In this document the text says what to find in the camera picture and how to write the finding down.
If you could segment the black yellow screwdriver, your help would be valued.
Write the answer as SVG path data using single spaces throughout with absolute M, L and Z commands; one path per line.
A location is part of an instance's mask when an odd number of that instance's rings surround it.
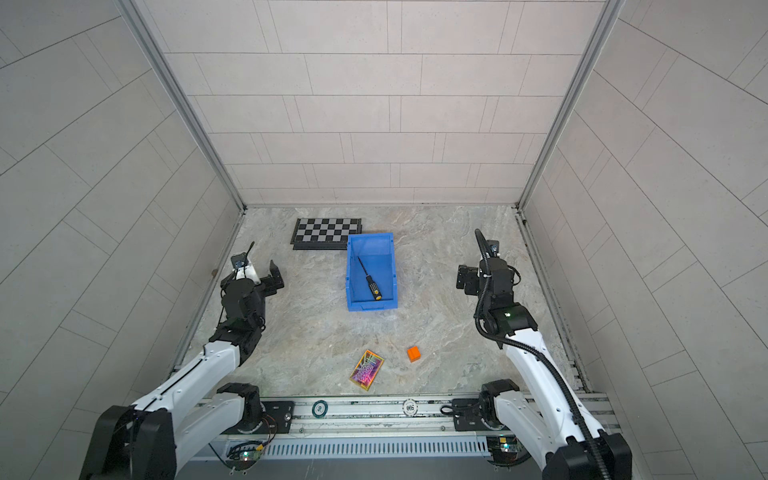
M 364 262 L 363 262 L 361 257 L 358 258 L 358 263 L 359 263 L 359 265 L 360 265 L 360 267 L 361 267 L 361 269 L 362 269 L 362 271 L 363 271 L 363 273 L 365 275 L 365 280 L 366 280 L 366 283 L 367 283 L 368 288 L 370 290 L 370 293 L 373 296 L 373 299 L 375 301 L 381 301 L 383 299 L 381 290 L 380 290 L 378 284 L 376 283 L 376 281 L 373 279 L 372 275 L 366 269 L 365 264 L 364 264 Z

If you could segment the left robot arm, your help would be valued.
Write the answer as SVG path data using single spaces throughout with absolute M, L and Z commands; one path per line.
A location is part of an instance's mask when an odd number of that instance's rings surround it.
M 284 286 L 275 263 L 265 277 L 246 253 L 231 259 L 220 283 L 223 321 L 202 350 L 149 394 L 112 406 L 97 419 L 81 468 L 83 479 L 173 479 L 205 445 L 229 429 L 279 431 L 257 386 L 220 382 L 255 351 L 266 328 L 266 299 Z

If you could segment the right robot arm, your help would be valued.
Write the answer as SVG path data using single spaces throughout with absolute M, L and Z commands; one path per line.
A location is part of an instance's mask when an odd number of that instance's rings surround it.
M 544 479 L 630 479 L 631 448 L 622 434 L 605 430 L 565 381 L 532 314 L 514 299 L 517 275 L 498 257 L 457 271 L 457 288 L 477 298 L 475 328 L 505 352 L 538 408 L 516 385 L 491 382 L 481 394 L 487 421 L 516 435 Z

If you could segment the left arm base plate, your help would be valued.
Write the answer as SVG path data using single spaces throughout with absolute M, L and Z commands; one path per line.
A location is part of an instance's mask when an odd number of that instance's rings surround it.
M 241 420 L 224 430 L 223 435 L 267 435 L 290 432 L 295 402 L 288 400 L 261 400 L 260 417 L 257 420 Z

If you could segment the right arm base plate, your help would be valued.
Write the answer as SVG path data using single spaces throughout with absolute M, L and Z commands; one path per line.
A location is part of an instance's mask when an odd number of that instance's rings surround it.
M 481 416 L 480 400 L 474 398 L 453 398 L 448 405 L 449 416 L 457 432 L 493 431 Z

